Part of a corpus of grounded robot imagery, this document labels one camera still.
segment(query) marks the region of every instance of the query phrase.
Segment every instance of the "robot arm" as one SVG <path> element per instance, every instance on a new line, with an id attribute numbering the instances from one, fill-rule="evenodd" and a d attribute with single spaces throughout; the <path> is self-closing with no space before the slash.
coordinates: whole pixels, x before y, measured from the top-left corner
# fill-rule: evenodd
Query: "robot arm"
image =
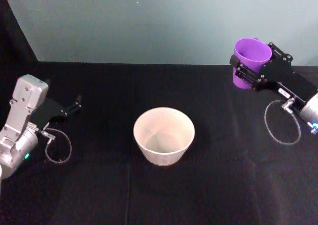
<path id="1" fill-rule="evenodd" d="M 251 85 L 255 91 L 269 89 L 280 95 L 282 108 L 288 113 L 296 113 L 310 127 L 313 134 L 318 132 L 318 89 L 304 77 L 293 71 L 293 57 L 285 54 L 273 43 L 272 57 L 259 73 L 249 69 L 240 59 L 232 55 L 230 64 L 236 68 L 235 75 Z"/>
<path id="2" fill-rule="evenodd" d="M 55 137 L 45 131 L 50 122 L 65 120 L 81 109 L 80 96 L 65 109 L 46 98 L 48 89 L 48 84 L 31 75 L 18 79 L 7 121 L 0 132 L 0 180 L 10 177 L 17 170 L 25 156 L 37 145 L 40 135 L 54 140 Z"/>

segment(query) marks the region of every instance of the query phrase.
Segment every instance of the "wall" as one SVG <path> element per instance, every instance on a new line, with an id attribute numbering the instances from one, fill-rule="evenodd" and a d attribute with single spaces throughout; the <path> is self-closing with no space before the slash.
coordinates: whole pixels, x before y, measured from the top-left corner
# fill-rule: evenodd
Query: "wall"
<path id="1" fill-rule="evenodd" d="M 41 61 L 228 64 L 243 37 L 318 65 L 317 0 L 8 0 Z"/>

